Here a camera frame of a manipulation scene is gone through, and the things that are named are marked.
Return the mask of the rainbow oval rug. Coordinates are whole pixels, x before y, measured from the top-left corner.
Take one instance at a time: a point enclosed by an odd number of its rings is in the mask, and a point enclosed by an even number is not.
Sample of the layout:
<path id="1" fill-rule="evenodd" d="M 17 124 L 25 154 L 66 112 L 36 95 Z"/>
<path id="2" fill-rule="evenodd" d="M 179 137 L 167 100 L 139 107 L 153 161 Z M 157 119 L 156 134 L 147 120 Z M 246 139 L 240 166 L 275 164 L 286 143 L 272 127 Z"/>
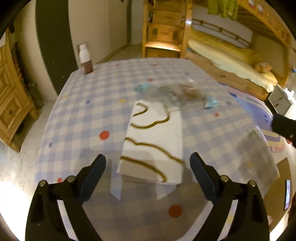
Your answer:
<path id="1" fill-rule="evenodd" d="M 279 134 L 274 133 L 271 130 L 271 122 L 273 115 L 266 106 L 266 104 L 253 97 L 252 95 L 229 87 L 226 84 L 220 82 L 225 86 L 226 91 L 243 107 L 243 109 L 249 113 L 252 117 L 255 125 L 260 129 L 261 133 L 267 142 L 269 150 L 273 153 L 281 153 L 287 147 L 285 139 Z"/>

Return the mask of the white wardrobe with holes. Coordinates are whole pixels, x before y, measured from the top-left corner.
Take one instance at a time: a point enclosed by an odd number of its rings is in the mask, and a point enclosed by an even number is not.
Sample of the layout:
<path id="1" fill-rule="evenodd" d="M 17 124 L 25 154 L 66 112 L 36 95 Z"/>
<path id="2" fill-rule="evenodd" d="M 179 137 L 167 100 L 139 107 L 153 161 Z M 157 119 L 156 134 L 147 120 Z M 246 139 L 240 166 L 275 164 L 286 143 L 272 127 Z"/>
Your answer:
<path id="1" fill-rule="evenodd" d="M 128 43 L 130 1 L 69 1 L 69 25 L 77 66 L 79 46 L 87 44 L 92 63 L 99 63 Z"/>

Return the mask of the phone on gripper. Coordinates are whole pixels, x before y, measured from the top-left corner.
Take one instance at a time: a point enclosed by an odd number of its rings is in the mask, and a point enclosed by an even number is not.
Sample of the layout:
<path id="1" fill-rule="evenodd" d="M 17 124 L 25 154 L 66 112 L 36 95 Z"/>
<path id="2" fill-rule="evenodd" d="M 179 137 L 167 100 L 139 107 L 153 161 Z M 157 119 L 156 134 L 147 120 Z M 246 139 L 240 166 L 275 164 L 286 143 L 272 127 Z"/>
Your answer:
<path id="1" fill-rule="evenodd" d="M 285 205 L 284 210 L 287 210 L 290 206 L 290 180 L 285 181 Z"/>

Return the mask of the wooden cabinet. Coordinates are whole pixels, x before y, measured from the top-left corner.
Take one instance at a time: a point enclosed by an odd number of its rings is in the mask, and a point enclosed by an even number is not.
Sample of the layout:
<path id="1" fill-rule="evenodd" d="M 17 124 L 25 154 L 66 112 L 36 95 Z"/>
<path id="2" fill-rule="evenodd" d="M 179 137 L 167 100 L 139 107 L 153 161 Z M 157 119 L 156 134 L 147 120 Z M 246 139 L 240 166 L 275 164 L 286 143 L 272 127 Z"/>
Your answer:
<path id="1" fill-rule="evenodd" d="M 16 152 L 20 152 L 22 144 L 14 136 L 28 115 L 35 121 L 39 118 L 16 71 L 6 30 L 1 38 L 1 142 Z"/>

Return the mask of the light blue plastic wrapper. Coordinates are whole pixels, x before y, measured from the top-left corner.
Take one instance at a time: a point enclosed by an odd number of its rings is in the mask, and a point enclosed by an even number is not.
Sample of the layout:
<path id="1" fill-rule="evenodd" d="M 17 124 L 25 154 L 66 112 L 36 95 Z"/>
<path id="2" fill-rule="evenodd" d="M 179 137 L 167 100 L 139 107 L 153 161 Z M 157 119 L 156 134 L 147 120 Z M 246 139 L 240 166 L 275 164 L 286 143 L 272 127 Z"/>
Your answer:
<path id="1" fill-rule="evenodd" d="M 147 88 L 150 85 L 151 84 L 139 84 L 136 87 L 134 87 L 134 90 L 135 90 L 135 92 L 137 92 L 138 94 L 140 94 L 140 96 L 144 100 L 147 100 L 145 98 L 145 92 L 146 92 Z M 183 108 L 204 108 L 204 109 L 209 109 L 209 108 L 214 108 L 214 107 L 218 106 L 219 105 L 219 102 L 217 101 L 217 99 L 215 99 L 215 97 L 211 96 L 210 94 L 208 94 L 208 95 L 209 95 L 209 102 L 208 102 L 208 105 L 206 107 L 201 107 L 201 106 L 191 106 L 191 107 L 189 107 L 189 106 L 186 106 L 186 107 L 183 107 Z"/>

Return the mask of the dark green wall panel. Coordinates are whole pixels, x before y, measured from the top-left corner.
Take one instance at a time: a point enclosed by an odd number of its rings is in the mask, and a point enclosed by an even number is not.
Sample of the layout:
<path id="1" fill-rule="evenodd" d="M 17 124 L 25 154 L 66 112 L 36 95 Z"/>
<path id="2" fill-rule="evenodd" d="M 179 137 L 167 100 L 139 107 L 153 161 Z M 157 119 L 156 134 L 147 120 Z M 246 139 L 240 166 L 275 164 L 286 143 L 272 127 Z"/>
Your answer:
<path id="1" fill-rule="evenodd" d="M 77 70 L 67 0 L 36 1 L 36 30 L 42 58 L 57 94 Z"/>

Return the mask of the white nightstand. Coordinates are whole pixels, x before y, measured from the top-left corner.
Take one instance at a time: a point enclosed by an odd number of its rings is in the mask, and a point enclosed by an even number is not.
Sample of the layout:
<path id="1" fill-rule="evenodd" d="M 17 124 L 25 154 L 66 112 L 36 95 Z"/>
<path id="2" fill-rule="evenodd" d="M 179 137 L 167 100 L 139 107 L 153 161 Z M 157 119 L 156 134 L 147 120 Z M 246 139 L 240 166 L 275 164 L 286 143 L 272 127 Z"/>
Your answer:
<path id="1" fill-rule="evenodd" d="M 293 94 L 293 91 L 283 89 L 277 84 L 269 95 L 268 101 L 276 113 L 295 120 L 295 98 Z"/>

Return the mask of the wooden bunk bed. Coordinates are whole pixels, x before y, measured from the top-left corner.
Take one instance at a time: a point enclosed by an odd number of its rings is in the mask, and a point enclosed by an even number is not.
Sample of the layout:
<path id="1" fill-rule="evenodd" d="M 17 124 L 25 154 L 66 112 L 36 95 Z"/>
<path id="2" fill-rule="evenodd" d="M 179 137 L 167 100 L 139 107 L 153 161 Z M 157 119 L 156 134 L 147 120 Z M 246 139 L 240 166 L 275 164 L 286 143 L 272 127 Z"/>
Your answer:
<path id="1" fill-rule="evenodd" d="M 238 1 L 237 20 L 208 15 L 208 1 L 194 1 L 191 29 L 214 35 L 240 48 L 252 49 L 272 66 L 278 85 L 286 88 L 291 78 L 292 34 L 280 15 L 266 1 Z M 186 57 L 216 81 L 265 100 L 272 92 L 247 79 L 215 67 L 188 46 Z"/>

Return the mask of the green puffer jacket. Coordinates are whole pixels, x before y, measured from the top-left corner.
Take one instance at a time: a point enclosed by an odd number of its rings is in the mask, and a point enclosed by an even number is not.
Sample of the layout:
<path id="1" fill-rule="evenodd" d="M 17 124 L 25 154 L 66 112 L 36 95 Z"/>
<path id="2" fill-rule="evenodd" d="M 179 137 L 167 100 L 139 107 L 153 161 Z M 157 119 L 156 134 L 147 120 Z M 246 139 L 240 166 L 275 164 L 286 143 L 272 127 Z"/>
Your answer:
<path id="1" fill-rule="evenodd" d="M 208 15 L 219 15 L 222 18 L 237 20 L 238 1 L 237 0 L 208 0 Z"/>

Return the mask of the wooden stair drawers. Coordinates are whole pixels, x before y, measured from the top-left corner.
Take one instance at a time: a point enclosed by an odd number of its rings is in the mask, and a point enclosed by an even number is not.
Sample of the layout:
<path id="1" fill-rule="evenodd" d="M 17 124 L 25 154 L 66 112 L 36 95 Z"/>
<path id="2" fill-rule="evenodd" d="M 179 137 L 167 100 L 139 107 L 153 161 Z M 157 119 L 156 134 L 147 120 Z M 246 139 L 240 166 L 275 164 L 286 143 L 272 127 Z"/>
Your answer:
<path id="1" fill-rule="evenodd" d="M 144 1 L 143 58 L 186 58 L 193 2 Z"/>

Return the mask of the plush toy pillow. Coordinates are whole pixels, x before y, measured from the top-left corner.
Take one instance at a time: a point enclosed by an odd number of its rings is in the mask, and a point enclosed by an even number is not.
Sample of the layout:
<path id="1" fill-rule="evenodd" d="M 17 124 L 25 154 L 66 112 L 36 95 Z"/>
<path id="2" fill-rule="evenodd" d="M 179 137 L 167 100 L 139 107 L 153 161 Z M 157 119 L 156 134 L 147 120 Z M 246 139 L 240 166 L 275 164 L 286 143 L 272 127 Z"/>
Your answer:
<path id="1" fill-rule="evenodd" d="M 256 72 L 264 73 L 264 74 L 269 73 L 272 70 L 272 66 L 267 62 L 253 63 L 252 67 Z"/>

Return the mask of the clear plastic package with barcode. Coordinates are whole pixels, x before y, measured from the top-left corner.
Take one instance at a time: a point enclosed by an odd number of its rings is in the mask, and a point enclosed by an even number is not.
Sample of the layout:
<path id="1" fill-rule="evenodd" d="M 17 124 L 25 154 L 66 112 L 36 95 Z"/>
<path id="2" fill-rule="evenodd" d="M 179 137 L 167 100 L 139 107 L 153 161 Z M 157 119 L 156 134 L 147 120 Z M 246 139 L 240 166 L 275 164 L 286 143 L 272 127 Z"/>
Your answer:
<path id="1" fill-rule="evenodd" d="M 165 84 L 150 85 L 145 98 L 159 101 L 167 107 L 183 108 L 186 106 L 206 107 L 209 102 L 209 95 L 192 78 L 173 81 Z"/>

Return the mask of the yellow bedding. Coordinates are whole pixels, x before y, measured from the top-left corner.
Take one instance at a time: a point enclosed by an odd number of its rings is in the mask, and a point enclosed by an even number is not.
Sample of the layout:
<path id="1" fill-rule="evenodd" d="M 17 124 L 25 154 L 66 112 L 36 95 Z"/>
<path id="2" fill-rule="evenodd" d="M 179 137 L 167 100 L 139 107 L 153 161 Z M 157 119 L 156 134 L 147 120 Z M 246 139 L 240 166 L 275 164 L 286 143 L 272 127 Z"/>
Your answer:
<path id="1" fill-rule="evenodd" d="M 272 92 L 278 84 L 271 71 L 264 74 L 254 70 L 252 64 L 263 61 L 252 49 L 240 48 L 219 37 L 195 29 L 191 30 L 188 46 L 195 53 L 208 59 L 215 67 L 247 79 L 267 92 Z"/>

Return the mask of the brown bottle white cap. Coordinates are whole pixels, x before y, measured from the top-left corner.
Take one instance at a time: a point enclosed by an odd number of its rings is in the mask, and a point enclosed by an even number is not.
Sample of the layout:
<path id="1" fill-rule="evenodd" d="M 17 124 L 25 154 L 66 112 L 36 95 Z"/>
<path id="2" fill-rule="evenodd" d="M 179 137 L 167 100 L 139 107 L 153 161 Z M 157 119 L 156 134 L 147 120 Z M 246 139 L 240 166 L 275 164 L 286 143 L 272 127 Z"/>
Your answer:
<path id="1" fill-rule="evenodd" d="M 84 74 L 92 73 L 93 72 L 92 59 L 86 43 L 83 43 L 79 46 L 79 58 L 80 58 L 80 63 L 84 69 Z"/>

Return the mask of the white paper with brown lines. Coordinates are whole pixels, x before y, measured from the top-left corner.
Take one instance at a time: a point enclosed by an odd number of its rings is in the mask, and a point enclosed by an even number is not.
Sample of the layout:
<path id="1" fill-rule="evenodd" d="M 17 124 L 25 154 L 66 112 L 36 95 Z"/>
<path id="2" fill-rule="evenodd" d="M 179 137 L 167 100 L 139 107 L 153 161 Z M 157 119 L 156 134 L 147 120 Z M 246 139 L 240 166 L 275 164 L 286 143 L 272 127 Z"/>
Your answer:
<path id="1" fill-rule="evenodd" d="M 180 108 L 138 100 L 132 109 L 116 175 L 154 185 L 157 199 L 182 183 L 185 161 Z"/>

